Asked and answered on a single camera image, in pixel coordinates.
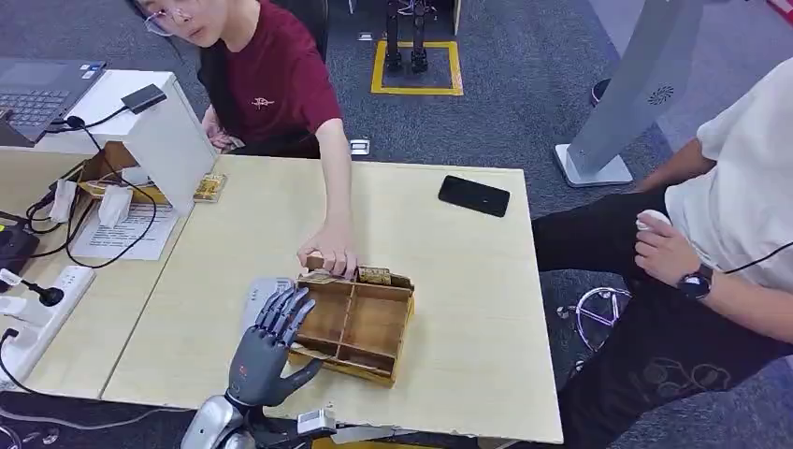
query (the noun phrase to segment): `floor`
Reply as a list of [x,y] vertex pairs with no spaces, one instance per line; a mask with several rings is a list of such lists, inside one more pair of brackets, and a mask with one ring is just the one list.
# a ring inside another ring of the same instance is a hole
[[[465,95],[407,97],[372,95],[368,91],[374,44],[359,42],[356,36],[359,31],[380,35],[382,3],[359,2],[358,12],[350,16],[345,0],[331,0],[328,66],[345,111],[349,137],[371,138],[372,155],[368,160],[522,168],[533,216],[630,188],[570,189],[551,156],[554,145],[569,141],[585,121],[591,110],[587,103],[589,88],[609,75],[618,61],[619,42],[625,42],[615,34],[617,28],[605,20],[604,28],[598,15],[621,22],[624,31],[630,20],[617,6],[618,2],[629,3],[628,0],[591,1],[592,4],[590,0],[465,0],[457,39]],[[613,2],[612,9],[606,7],[608,2]],[[735,3],[760,14],[757,6]],[[170,70],[177,74],[196,112],[203,112],[208,104],[195,80],[195,51],[181,44],[176,44],[175,51],[162,38],[146,34],[140,20],[121,0],[2,2],[0,17],[13,18],[0,28],[2,54],[101,58],[113,68]],[[449,18],[440,17],[431,23],[430,38],[448,40],[450,30]],[[751,73],[757,77],[767,69],[751,66]],[[751,83],[746,77],[735,81],[747,82]],[[734,91],[737,97],[748,85],[743,84],[730,84],[724,88],[724,95]],[[725,106],[732,99],[719,101]],[[664,134],[674,142],[684,132],[675,135],[670,129],[667,126],[662,132],[653,126],[624,151],[635,176],[641,178],[670,156]],[[560,272],[544,274],[542,281],[556,378],[562,384],[570,366],[585,352],[570,323],[555,316],[555,307],[571,303],[594,285],[616,280],[591,273]],[[793,375],[780,369],[782,364],[773,364],[734,392],[699,396],[649,413],[614,447],[791,447]],[[19,413],[59,416],[83,423],[128,419],[145,410],[126,404],[18,394],[0,395],[0,404]],[[91,432],[56,426],[61,437],[47,447],[178,447],[190,418],[189,413],[160,414],[128,427]],[[22,434],[51,427],[10,424]],[[472,447],[472,441],[463,437],[424,436],[419,440],[440,447]],[[45,447],[40,439],[36,441],[24,447]]]
[[[639,0],[589,0],[614,46],[623,53],[642,12]],[[685,96],[657,123],[673,151],[697,127],[793,57],[793,26],[764,1],[706,4]]]

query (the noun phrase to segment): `wristwatch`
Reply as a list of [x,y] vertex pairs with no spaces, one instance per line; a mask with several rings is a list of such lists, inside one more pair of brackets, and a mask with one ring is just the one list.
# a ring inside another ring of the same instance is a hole
[[705,264],[700,264],[699,269],[691,274],[686,274],[677,283],[677,288],[684,295],[697,301],[702,301],[711,293],[714,269]]

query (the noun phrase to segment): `white power strip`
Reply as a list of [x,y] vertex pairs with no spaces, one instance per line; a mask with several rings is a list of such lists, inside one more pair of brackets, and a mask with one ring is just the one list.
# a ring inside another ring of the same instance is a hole
[[[0,348],[3,363],[14,378],[20,382],[27,379],[44,351],[50,346],[52,339],[55,338],[61,326],[88,290],[94,276],[94,270],[91,268],[66,267],[52,284],[53,287],[64,291],[64,298],[61,302],[52,307],[45,307],[38,302],[38,299],[25,299],[24,313],[13,313],[35,318],[27,322],[18,321],[11,326],[19,330],[20,335],[14,339],[6,340],[6,343]],[[0,312],[4,307],[9,310],[14,309],[9,306],[7,301],[5,304],[0,304]],[[0,390],[14,388],[16,386],[4,372],[0,371]]]

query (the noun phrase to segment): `maroon shirt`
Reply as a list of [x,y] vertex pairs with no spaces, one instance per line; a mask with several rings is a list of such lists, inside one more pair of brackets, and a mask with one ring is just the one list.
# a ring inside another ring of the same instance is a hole
[[261,0],[256,32],[226,51],[229,89],[240,111],[240,138],[265,140],[341,118],[327,68],[309,30],[290,12]]

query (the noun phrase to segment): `hand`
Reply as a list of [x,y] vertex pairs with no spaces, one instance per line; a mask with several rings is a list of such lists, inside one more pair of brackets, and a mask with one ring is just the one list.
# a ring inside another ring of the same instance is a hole
[[209,142],[218,150],[224,151],[232,145],[231,137],[229,137],[223,130],[218,121],[218,116],[215,114],[215,109],[210,106],[204,114],[204,120],[201,121],[201,126],[207,133]]
[[300,265],[305,267],[309,262],[309,254],[315,251],[322,254],[323,268],[334,276],[343,274],[345,278],[351,279],[355,274],[358,259],[353,251],[352,224],[325,221],[322,229],[297,252]]
[[677,229],[647,214],[639,220],[649,231],[636,235],[636,265],[650,276],[676,287],[686,275],[699,269],[699,256]]
[[281,377],[297,331],[316,306],[308,293],[308,288],[290,287],[267,299],[231,361],[228,396],[241,404],[275,407],[317,374],[322,361],[312,359],[291,376]]

